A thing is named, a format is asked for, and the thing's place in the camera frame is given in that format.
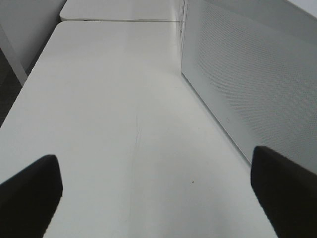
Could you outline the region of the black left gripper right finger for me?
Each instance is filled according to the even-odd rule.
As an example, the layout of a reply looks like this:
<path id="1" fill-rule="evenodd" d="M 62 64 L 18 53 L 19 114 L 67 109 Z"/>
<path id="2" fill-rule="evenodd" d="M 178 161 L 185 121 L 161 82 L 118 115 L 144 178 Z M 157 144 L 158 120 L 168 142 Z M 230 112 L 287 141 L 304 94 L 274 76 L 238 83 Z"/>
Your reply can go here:
<path id="1" fill-rule="evenodd" d="M 252 189 L 279 238 L 317 236 L 317 176 L 265 147 L 253 151 Z"/>

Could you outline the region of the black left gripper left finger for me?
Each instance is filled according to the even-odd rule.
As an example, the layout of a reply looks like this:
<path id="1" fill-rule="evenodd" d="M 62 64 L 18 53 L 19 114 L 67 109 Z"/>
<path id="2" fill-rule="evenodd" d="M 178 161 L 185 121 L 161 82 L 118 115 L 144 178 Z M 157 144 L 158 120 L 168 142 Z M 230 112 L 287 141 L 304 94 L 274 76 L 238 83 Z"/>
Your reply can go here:
<path id="1" fill-rule="evenodd" d="M 45 155 L 0 185 L 0 236 L 42 238 L 62 197 L 56 155 Z"/>

